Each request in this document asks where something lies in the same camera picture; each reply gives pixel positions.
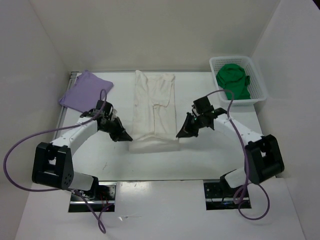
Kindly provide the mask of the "white t shirt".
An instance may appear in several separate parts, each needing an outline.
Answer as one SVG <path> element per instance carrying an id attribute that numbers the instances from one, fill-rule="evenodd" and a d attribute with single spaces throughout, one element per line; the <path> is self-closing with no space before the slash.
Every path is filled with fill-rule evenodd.
<path id="1" fill-rule="evenodd" d="M 176 137 L 175 75 L 135 71 L 133 122 L 129 151 L 134 154 L 180 149 Z"/>

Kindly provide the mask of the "purple t shirt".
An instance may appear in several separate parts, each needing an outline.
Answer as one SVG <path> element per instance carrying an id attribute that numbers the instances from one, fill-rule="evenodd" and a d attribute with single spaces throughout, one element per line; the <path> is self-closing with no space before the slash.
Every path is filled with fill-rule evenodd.
<path id="1" fill-rule="evenodd" d="M 96 106 L 100 99 L 101 90 L 106 90 L 108 93 L 113 86 L 111 81 L 103 80 L 85 70 L 76 78 L 74 85 L 65 92 L 58 102 L 63 107 L 83 113 Z"/>

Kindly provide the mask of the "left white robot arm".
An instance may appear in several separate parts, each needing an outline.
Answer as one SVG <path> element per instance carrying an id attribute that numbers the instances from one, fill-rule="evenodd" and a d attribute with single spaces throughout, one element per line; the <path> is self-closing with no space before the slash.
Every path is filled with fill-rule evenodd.
<path id="1" fill-rule="evenodd" d="M 85 141 L 98 131 L 106 132 L 114 142 L 131 142 L 119 117 L 88 111 L 80 115 L 76 127 L 65 132 L 50 143 L 41 142 L 35 150 L 32 182 L 66 191 L 78 191 L 87 199 L 94 200 L 100 194 L 96 176 L 74 171 L 73 155 Z"/>

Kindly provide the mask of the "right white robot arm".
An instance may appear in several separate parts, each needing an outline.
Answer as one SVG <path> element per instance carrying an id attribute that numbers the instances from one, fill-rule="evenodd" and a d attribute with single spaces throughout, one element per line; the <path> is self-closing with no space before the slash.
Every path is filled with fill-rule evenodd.
<path id="1" fill-rule="evenodd" d="M 262 135 L 228 116 L 223 108 L 200 112 L 194 107 L 186 119 L 177 138 L 192 138 L 199 129 L 210 128 L 231 140 L 238 140 L 244 151 L 244 166 L 232 170 L 219 179 L 219 191 L 225 197 L 232 196 L 243 184 L 258 185 L 285 170 L 278 141 L 273 135 Z"/>

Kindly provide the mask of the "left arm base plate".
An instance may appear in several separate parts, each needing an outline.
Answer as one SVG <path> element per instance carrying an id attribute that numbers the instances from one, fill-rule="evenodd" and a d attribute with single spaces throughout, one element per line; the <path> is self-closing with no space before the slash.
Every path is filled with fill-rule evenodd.
<path id="1" fill-rule="evenodd" d="M 116 200 L 116 182 L 100 182 L 96 192 L 78 190 L 80 195 L 72 193 L 70 196 L 70 202 L 68 207 L 69 213 L 88 213 L 90 209 L 88 205 L 93 209 L 95 213 L 99 213 L 102 210 L 105 212 L 115 211 Z"/>

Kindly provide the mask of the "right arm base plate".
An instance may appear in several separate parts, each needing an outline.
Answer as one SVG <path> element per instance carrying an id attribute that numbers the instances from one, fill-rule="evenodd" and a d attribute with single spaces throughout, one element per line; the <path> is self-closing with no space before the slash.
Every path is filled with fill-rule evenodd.
<path id="1" fill-rule="evenodd" d="M 219 180 L 205 180 L 203 188 L 207 211 L 234 210 L 238 208 L 239 205 L 235 204 L 233 200 L 235 191 L 224 193 Z"/>

